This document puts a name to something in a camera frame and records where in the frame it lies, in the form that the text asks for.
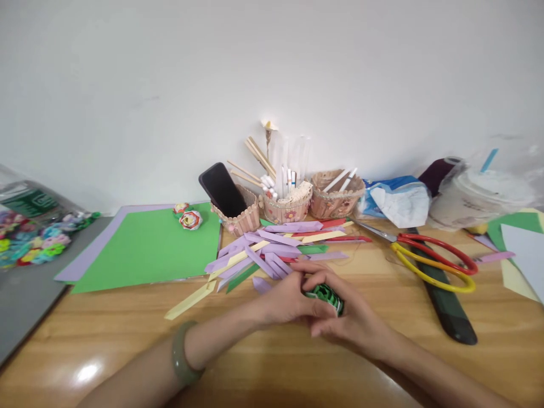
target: wooden table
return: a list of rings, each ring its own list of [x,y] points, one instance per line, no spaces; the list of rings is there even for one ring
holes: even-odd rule
[[[388,222],[373,225],[396,232]],[[420,232],[471,256],[490,253],[463,232]],[[224,244],[231,241],[225,234]],[[544,309],[505,289],[498,263],[484,265],[474,277],[475,293],[459,295],[479,338],[476,346],[464,346],[442,331],[422,282],[397,264],[385,242],[336,244],[330,250],[350,255],[329,263],[392,327],[521,406],[543,406]],[[208,296],[174,322],[163,318],[203,282],[198,278],[66,295],[1,372],[0,406],[74,407],[181,321],[205,320],[258,296],[248,279],[228,295],[223,290]],[[292,324],[237,344],[171,406],[428,405],[425,395],[392,376],[394,380],[339,346],[311,339],[306,328]]]

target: green paper sheet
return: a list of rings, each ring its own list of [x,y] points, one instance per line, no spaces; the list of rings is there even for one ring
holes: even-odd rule
[[[265,226],[265,227],[268,227],[268,226],[270,226],[270,225],[275,225],[275,224],[274,224],[274,223],[271,223],[271,222],[269,222],[269,221],[267,221],[267,220],[265,220],[265,219],[263,219],[263,218],[261,218],[261,225],[262,225],[262,226]]]
[[[540,218],[535,212],[517,212],[515,214],[505,215],[496,220],[490,221],[488,224],[487,234],[499,251],[506,251],[504,245],[503,234],[500,230],[500,225],[506,224],[512,227],[523,228],[524,230],[542,233]],[[510,258],[509,261],[516,265],[516,257]]]
[[[251,264],[244,270],[242,273],[240,273],[236,278],[231,280],[228,283],[227,287],[227,293],[229,293],[231,290],[233,290],[236,286],[238,286],[240,283],[245,281],[247,278],[249,278],[255,271],[259,269],[259,266],[256,263]]]
[[[297,246],[298,249],[302,252],[304,255],[310,255],[315,253],[325,253],[329,249],[328,245],[299,245]]]
[[[195,204],[203,223],[189,231],[172,210],[127,214],[72,293],[203,275],[217,255],[220,224],[209,203]]]

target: pen holder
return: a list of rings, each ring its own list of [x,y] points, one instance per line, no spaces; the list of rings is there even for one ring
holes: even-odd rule
[[[349,190],[341,192],[325,193],[322,190],[327,187],[343,170],[319,172],[313,175],[313,197],[310,212],[317,219],[344,218],[346,217],[359,198],[364,194],[364,181],[357,175],[348,184]],[[343,180],[334,187],[340,188]]]
[[[226,217],[216,206],[211,205],[211,210],[215,212],[223,226],[228,232],[236,237],[241,237],[244,232],[256,231],[261,226],[261,220],[259,219],[259,207],[257,196],[249,191],[247,188],[236,184],[238,191],[244,197],[245,203],[248,208],[244,210],[237,217]]]
[[[306,184],[308,190],[296,201],[280,203],[266,195],[259,195],[259,205],[263,208],[265,218],[274,224],[304,221],[312,198],[312,186],[310,183]]]

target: white paper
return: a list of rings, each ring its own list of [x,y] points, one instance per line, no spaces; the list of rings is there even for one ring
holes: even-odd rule
[[[506,248],[516,254],[516,265],[540,301],[544,299],[544,234],[500,225]]]

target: yellow scissor handle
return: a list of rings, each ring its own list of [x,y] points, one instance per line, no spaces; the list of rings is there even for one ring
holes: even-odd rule
[[[440,289],[447,290],[449,292],[457,292],[457,293],[471,293],[471,292],[474,292],[474,290],[476,289],[476,285],[474,284],[474,281],[472,280],[472,278],[468,275],[465,275],[462,272],[459,272],[457,269],[454,269],[448,265],[444,265],[443,263],[436,262],[428,258],[423,258],[419,255],[416,255],[415,253],[410,252],[406,248],[400,246],[399,243],[392,243],[391,249],[408,269],[410,269],[413,273],[415,273],[417,276],[419,276],[425,282],[430,283],[431,285],[439,287]],[[433,279],[429,275],[417,269],[409,260],[406,259],[404,255],[412,259],[415,259],[416,261],[422,262],[424,264],[431,265],[438,269],[442,269],[447,272],[450,272],[454,274],[455,276],[457,276],[459,279],[461,279],[463,282],[465,282],[466,286],[464,287],[454,286],[454,285],[450,285],[447,283],[440,282],[439,280]]]

